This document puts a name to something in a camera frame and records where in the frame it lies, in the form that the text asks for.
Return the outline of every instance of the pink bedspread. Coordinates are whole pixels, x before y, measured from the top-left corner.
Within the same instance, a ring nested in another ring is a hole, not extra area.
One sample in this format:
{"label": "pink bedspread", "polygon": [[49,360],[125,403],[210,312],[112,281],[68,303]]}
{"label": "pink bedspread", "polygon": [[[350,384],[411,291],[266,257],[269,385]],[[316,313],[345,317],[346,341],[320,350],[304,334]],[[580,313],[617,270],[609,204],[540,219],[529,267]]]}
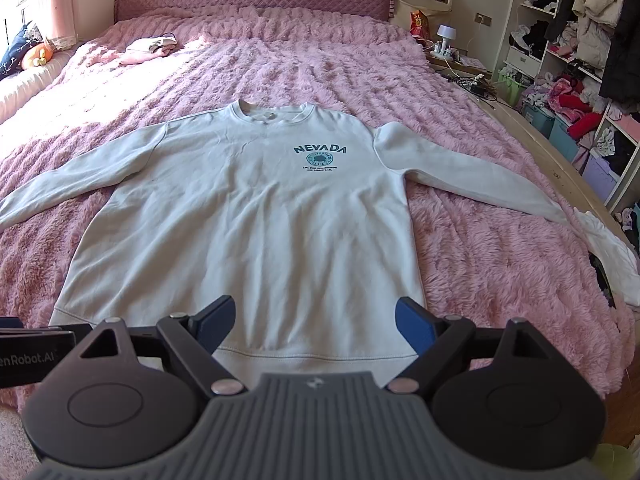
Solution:
{"label": "pink bedspread", "polygon": [[[119,67],[136,38],[184,47]],[[52,86],[0,126],[0,196],[133,129],[228,104],[315,102],[371,126],[401,121],[440,145],[516,171],[562,204],[532,156],[455,85],[411,36],[372,18],[303,9],[159,9],[80,47]],[[78,241],[110,196],[69,200],[0,237],[0,315],[46,325]],[[545,219],[407,185],[428,309],[479,326],[525,316],[601,394],[631,362],[631,313],[609,309],[585,245]],[[26,389],[0,400],[21,405]]]}

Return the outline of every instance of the power outlet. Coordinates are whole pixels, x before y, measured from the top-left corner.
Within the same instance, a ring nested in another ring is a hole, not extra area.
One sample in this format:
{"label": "power outlet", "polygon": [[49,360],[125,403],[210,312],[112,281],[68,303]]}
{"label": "power outlet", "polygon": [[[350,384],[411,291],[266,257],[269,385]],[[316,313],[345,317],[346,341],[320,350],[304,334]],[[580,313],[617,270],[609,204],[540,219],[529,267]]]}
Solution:
{"label": "power outlet", "polygon": [[476,18],[474,19],[476,23],[480,23],[480,25],[486,25],[487,27],[491,27],[491,17],[485,16],[484,14],[480,14],[476,12]]}

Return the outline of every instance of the green basket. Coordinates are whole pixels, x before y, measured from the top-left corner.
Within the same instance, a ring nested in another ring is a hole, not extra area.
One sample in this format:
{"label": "green basket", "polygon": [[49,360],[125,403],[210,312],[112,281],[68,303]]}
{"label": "green basket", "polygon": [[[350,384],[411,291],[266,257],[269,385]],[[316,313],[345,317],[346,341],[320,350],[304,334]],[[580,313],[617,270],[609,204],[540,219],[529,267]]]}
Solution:
{"label": "green basket", "polygon": [[522,94],[523,90],[527,88],[528,85],[518,83],[511,76],[500,74],[497,86],[500,97],[502,97],[509,106],[514,107],[518,104],[520,94]]}

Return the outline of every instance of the snack bag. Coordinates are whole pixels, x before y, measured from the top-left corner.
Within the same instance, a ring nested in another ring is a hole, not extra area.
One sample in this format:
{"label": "snack bag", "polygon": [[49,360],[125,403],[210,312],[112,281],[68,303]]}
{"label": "snack bag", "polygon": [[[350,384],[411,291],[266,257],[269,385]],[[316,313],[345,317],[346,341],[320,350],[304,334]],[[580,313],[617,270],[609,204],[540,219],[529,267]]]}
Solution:
{"label": "snack bag", "polygon": [[431,41],[431,32],[429,30],[429,20],[421,10],[414,10],[411,13],[411,35],[420,44]]}

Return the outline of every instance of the orange plush toy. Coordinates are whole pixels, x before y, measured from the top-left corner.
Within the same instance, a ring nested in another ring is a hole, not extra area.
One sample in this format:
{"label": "orange plush toy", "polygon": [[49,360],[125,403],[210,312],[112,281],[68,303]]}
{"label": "orange plush toy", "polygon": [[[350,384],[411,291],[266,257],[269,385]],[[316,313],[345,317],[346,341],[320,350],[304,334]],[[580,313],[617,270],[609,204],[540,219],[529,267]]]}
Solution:
{"label": "orange plush toy", "polygon": [[22,58],[20,66],[23,70],[34,68],[35,66],[42,66],[51,60],[52,56],[53,49],[45,43],[40,43],[27,51]]}

